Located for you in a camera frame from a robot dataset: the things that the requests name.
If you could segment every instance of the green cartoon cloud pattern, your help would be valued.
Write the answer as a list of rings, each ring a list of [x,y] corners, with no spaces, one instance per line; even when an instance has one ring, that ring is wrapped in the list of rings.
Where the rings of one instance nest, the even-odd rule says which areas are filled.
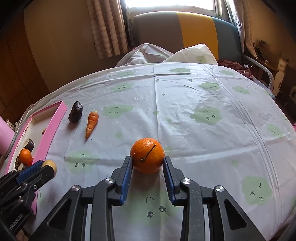
[[[237,160],[233,160],[233,161],[231,162],[231,165],[234,166],[234,167],[237,169],[239,163],[237,162]]]
[[[110,119],[116,119],[125,112],[129,112],[133,109],[133,106],[126,104],[117,104],[107,106],[103,109],[103,115],[108,116]]]
[[[128,90],[131,88],[133,84],[122,84],[122,85],[117,85],[111,88],[114,92],[121,92],[124,90]]]
[[[222,120],[220,111],[217,108],[204,107],[199,108],[190,115],[191,119],[195,119],[197,123],[206,123],[208,125],[217,124]]]
[[[173,149],[170,146],[166,146],[163,150],[165,151],[165,154],[169,156]]]
[[[196,57],[196,61],[199,63],[199,64],[206,64],[207,63],[207,59],[205,58],[205,56],[197,56]]]
[[[243,87],[241,87],[241,86],[235,86],[235,87],[232,87],[236,92],[239,92],[239,93],[242,93],[243,95],[249,95],[250,94],[250,92],[247,90],[247,89],[245,89],[245,88],[243,88]]]
[[[202,83],[199,85],[199,87],[202,87],[204,90],[213,90],[213,91],[220,89],[218,83],[211,83],[211,82]]]
[[[115,138],[116,138],[116,139],[119,139],[121,136],[122,136],[122,133],[121,133],[121,132],[117,132],[117,133],[115,134]]]
[[[90,172],[98,160],[86,150],[79,150],[65,156],[65,162],[72,173]]]
[[[191,71],[191,69],[186,69],[186,68],[176,68],[176,69],[170,69],[171,72],[176,72],[176,73],[188,73]]]
[[[266,123],[266,126],[273,136],[282,137],[284,135],[283,132],[276,125]]]
[[[228,70],[219,70],[220,73],[225,74],[225,75],[234,75],[233,72],[230,72]]]
[[[168,199],[166,189],[160,190],[159,186],[129,192],[122,210],[126,213],[126,221],[146,226],[160,226],[178,213]]]
[[[136,71],[122,71],[122,72],[116,73],[116,76],[117,77],[130,76],[130,75],[133,75],[134,73],[136,73]]]
[[[272,196],[268,181],[262,177],[245,177],[242,181],[242,192],[250,205],[262,206]]]

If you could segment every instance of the striped curtain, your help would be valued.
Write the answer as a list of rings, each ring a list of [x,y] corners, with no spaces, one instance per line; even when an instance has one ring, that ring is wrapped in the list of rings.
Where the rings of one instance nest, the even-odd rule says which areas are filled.
[[[99,59],[128,52],[120,0],[87,0]]]
[[[246,46],[249,52],[257,58],[253,47],[252,20],[248,0],[224,0],[232,23],[237,27],[242,45],[242,52]]]

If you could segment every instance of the pink box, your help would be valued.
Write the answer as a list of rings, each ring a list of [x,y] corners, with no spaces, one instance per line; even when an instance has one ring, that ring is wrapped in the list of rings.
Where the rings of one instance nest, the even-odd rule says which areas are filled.
[[[63,101],[60,101],[45,107],[29,117],[23,129],[20,131],[21,134],[19,134],[15,140],[10,152],[5,173],[15,170],[16,158],[23,149],[23,144],[28,138],[30,138],[35,144],[32,151],[32,156],[34,157],[33,163],[39,160],[45,161],[52,139],[66,111],[67,106]],[[44,135],[42,135],[42,130],[45,128],[46,131]],[[37,198],[35,198],[32,203],[32,209],[34,214],[36,214]]]

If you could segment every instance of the carrot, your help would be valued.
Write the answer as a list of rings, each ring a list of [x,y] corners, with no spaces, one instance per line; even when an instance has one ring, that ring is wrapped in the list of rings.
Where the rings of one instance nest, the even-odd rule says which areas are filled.
[[[89,118],[87,120],[87,127],[86,127],[86,133],[85,133],[85,138],[89,138],[91,135],[92,131],[94,130],[94,127],[97,125],[99,120],[99,114],[98,112],[92,111],[89,113]]]

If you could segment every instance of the orange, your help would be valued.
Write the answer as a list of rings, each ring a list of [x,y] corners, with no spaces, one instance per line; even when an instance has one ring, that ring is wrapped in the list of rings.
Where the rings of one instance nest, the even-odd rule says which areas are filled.
[[[143,138],[133,144],[130,155],[137,171],[143,174],[151,174],[156,172],[163,164],[165,152],[157,140]]]
[[[30,166],[32,164],[31,158],[32,158],[32,155],[28,149],[22,149],[20,151],[19,159],[21,163],[25,164],[26,166]]]

